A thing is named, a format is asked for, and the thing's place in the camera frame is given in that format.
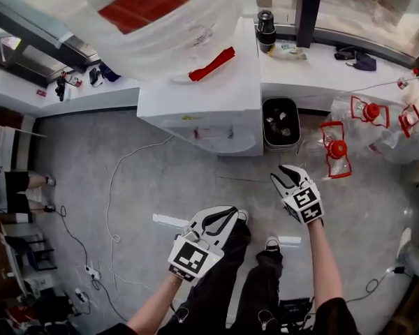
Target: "power strip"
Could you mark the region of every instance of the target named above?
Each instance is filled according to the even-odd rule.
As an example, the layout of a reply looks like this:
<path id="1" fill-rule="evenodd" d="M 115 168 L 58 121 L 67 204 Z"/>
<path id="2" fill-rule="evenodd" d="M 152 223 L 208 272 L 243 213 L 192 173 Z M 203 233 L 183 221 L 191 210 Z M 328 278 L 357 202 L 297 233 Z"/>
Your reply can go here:
<path id="1" fill-rule="evenodd" d="M 101 279 L 101 273 L 89 265 L 84 266 L 85 271 L 91 276 L 92 279 L 99 281 Z"/>
<path id="2" fill-rule="evenodd" d="M 85 294 L 84 292 L 81 292 L 79 288 L 75 289 L 75 294 L 76 297 L 78 297 L 78 299 L 80 300 L 81 303 L 85 304 L 89 302 L 89 298 L 87 296 L 87 294 Z"/>

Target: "person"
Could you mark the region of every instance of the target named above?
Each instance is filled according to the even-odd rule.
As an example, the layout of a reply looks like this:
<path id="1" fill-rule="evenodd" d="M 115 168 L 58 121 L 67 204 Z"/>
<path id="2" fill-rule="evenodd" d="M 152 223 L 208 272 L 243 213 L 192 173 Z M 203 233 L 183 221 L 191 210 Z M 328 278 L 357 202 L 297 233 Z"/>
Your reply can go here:
<path id="1" fill-rule="evenodd" d="M 0 170 L 0 211 L 7 214 L 44 214 L 55 208 L 39 202 L 28 200 L 22 191 L 44 185 L 55 186 L 56 180 L 51 176 L 42 176 L 27 171 L 3 172 Z"/>
<path id="2" fill-rule="evenodd" d="M 127 322 L 101 335 L 130 334 L 280 334 L 278 289 L 283 256 L 276 237 L 270 237 L 256 259 L 242 288 L 236 319 L 226 329 L 236 273 L 244 262 L 250 242 L 248 216 L 238 219 L 226 244 L 224 257 L 192 287 L 188 299 L 159 330 L 182 280 L 173 274 L 166 279 L 143 307 Z M 308 224 L 314 269 L 315 334 L 359 334 L 343 298 L 340 273 L 329 247 L 320 218 Z"/>

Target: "red label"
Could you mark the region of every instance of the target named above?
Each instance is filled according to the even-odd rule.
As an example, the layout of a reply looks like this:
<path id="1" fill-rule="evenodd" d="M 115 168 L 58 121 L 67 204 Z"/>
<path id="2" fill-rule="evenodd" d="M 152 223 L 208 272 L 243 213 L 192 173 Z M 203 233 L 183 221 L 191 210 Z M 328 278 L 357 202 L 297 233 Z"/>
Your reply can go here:
<path id="1" fill-rule="evenodd" d="M 99 15 L 129 34 L 167 15 L 189 0 L 114 0 Z"/>

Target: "black pants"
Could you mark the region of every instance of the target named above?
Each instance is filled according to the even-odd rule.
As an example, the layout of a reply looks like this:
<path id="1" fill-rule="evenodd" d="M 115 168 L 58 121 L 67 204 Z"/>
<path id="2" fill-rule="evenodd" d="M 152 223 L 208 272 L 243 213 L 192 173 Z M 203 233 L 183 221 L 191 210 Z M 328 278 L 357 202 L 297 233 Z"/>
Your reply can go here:
<path id="1" fill-rule="evenodd" d="M 192 287 L 188 299 L 177 309 L 169 323 L 160 329 L 159 335 L 280 334 L 276 317 L 282 255 L 267 251 L 256 256 L 258 266 L 249 272 L 242 289 L 236 320 L 226 330 L 228 306 L 237 270 L 244 262 L 250 239 L 247 225 L 238 221 L 223 247 L 225 256 Z M 179 318 L 184 319 L 183 323 L 179 322 Z"/>

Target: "red clip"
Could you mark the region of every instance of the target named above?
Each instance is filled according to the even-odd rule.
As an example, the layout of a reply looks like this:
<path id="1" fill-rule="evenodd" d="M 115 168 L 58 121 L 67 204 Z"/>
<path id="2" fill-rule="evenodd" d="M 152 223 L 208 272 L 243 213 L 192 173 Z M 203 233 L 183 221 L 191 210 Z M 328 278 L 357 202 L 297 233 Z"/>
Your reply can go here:
<path id="1" fill-rule="evenodd" d="M 358 115 L 354 115 L 354 101 L 360 101 L 360 103 L 365 105 L 365 108 L 363 109 L 363 115 L 362 116 L 358 116 Z M 379 124 L 375 124 L 375 119 L 379 116 L 382 115 L 382 117 L 385 118 L 385 123 L 379 123 Z M 359 119 L 365 123 L 369 122 L 371 123 L 373 126 L 382 126 L 384 128 L 389 128 L 390 126 L 390 112 L 388 110 L 388 107 L 386 105 L 378 105 L 376 103 L 366 103 L 363 100 L 361 100 L 360 98 L 356 97 L 356 96 L 351 96 L 351 117 L 352 119 Z"/>
<path id="2" fill-rule="evenodd" d="M 332 175 L 332 168 L 331 168 L 330 163 L 329 163 L 329 157 L 332 157 L 332 155 L 330 153 L 330 144 L 332 144 L 333 142 L 331 142 L 330 144 L 327 143 L 326 135 L 325 135 L 324 130 L 323 130 L 323 128 L 330 127 L 330 126 L 340 126 L 341 127 L 341 139 L 340 140 L 336 140 L 334 142 L 342 141 L 341 146 L 342 146 L 342 149 L 344 150 L 344 155 L 342 155 L 339 158 L 334 158 L 334 159 L 335 160 L 339 160 L 340 158 L 343 158 L 344 157 L 345 160 L 346 160 L 346 164 L 348 165 L 348 170 L 347 171 L 345 171 L 342 174 L 337 174 L 337 175 Z M 348 146 L 347 146 L 347 144 L 344 141 L 344 127 L 343 127 L 343 123 L 341 121 L 328 121 L 326 123 L 321 124 L 320 125 L 320 129 L 321 129 L 321 132 L 323 134 L 323 144 L 324 144 L 324 147 L 325 147 L 325 149 L 327 151 L 326 152 L 326 163 L 328 164 L 328 170 L 329 170 L 328 176 L 331 179 L 341 179 L 342 177 L 351 176 L 352 175 L 352 167 L 351 167 L 351 163 L 349 162 L 349 158 L 348 158 L 348 154 L 347 154 Z"/>
<path id="3" fill-rule="evenodd" d="M 404 112 L 407 110 L 407 109 L 409 109 L 409 108 L 412 108 L 413 109 L 413 111 L 415 112 L 415 114 L 416 114 L 416 116 L 417 116 L 417 118 L 418 118 L 418 120 L 416 121 L 416 122 L 414 122 L 413 124 L 410 124 L 409 123 L 409 121 L 407 120 L 407 117 L 406 117 L 406 114 L 404 114 Z M 418 111 L 418 109 L 416 108 L 416 106 L 415 105 L 409 105 L 408 107 L 406 107 L 404 110 L 402 110 L 402 114 L 401 115 L 399 115 L 399 123 L 400 123 L 400 126 L 401 126 L 401 128 L 402 128 L 402 130 L 404 131 L 404 134 L 405 134 L 405 136 L 406 137 L 411 137 L 411 134 L 410 134 L 410 130 L 417 124 L 417 123 L 419 123 L 419 111 Z"/>
<path id="4" fill-rule="evenodd" d="M 213 62 L 211 62 L 208 66 L 194 70 L 188 74 L 191 81 L 198 82 L 206 75 L 209 75 L 213 70 L 222 66 L 225 62 L 229 61 L 235 56 L 235 49 L 230 47 L 226 50 L 223 50 L 219 56 L 217 56 Z"/>

